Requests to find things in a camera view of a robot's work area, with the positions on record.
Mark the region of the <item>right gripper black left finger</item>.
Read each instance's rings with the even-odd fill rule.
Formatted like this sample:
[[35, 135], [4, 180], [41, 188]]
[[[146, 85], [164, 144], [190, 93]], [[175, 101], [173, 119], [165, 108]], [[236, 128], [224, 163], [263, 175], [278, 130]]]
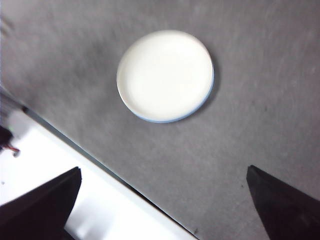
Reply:
[[65, 225], [82, 183], [74, 167], [0, 206], [2, 240], [73, 240]]

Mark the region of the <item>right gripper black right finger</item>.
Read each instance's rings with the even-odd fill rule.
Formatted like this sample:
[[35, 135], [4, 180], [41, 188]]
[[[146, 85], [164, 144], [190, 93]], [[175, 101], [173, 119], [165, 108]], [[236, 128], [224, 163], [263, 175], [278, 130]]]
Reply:
[[254, 207], [271, 240], [318, 240], [320, 201], [250, 165], [246, 181]]

